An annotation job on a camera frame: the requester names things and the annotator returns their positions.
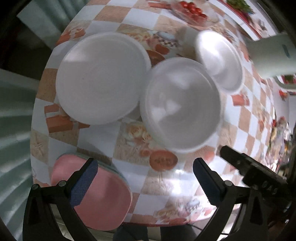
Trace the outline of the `pink plastic plate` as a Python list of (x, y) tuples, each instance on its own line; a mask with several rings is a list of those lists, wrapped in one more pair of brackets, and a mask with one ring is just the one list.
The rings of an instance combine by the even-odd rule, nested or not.
[[(88, 159), (88, 156), (79, 153), (60, 156), (53, 166), (51, 185), (68, 180)], [(132, 192), (126, 179), (114, 166), (99, 160), (97, 163), (97, 173), (74, 210), (87, 227), (114, 230), (122, 224), (130, 209)]]

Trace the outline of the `patterned vinyl tablecloth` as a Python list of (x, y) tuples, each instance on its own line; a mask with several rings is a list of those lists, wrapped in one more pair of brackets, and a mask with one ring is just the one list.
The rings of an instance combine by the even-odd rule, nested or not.
[(221, 94), (222, 129), (194, 153), (180, 155), (164, 150), (152, 139), (138, 113), (103, 126), (85, 126), (67, 116), (58, 102), (55, 82), (66, 53), (85, 37), (101, 32), (127, 34), (146, 49), (151, 63), (168, 57), (194, 57), (197, 30), (148, 1), (90, 1), (69, 23), (44, 69), (32, 119), (31, 165), (33, 180), (41, 186), (56, 184), (61, 155), (81, 153), (112, 164), (128, 181), (132, 205), (126, 222), (175, 225), (209, 218), (210, 205), (192, 172), (195, 158), (203, 158), (224, 179), (241, 185), (238, 171), (216, 155), (219, 145), (230, 145), (256, 160), (264, 160), (273, 137), (274, 97), (279, 91), (272, 79), (256, 72), (245, 45), (274, 35), (262, 14), (248, 25), (225, 1), (210, 1), (219, 17), (213, 30), (223, 33), (240, 54), (245, 80), (234, 95)]

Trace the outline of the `white foam plate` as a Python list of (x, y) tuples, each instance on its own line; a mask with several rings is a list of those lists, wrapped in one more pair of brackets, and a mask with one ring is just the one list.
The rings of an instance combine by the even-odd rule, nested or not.
[(151, 69), (146, 49), (121, 33), (99, 33), (77, 43), (63, 58), (56, 95), (74, 120), (104, 125), (138, 105)]

